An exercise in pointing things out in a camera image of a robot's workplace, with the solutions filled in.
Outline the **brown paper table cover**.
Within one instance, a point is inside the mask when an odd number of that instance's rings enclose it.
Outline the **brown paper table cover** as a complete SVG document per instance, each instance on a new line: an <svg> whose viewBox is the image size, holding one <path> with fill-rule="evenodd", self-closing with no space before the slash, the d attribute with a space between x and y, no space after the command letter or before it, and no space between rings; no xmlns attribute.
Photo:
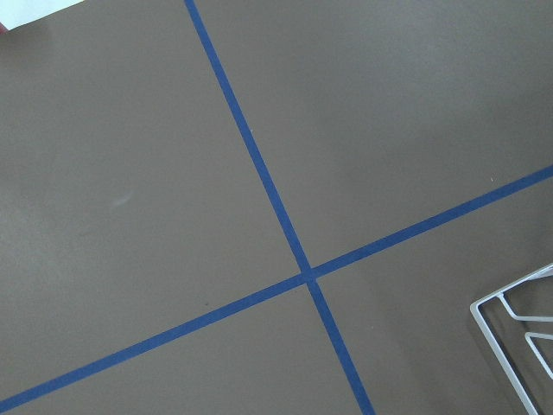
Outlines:
<svg viewBox="0 0 553 415"><path fill-rule="evenodd" d="M549 1L85 1L1 36L4 414L522 414Z"/></svg>

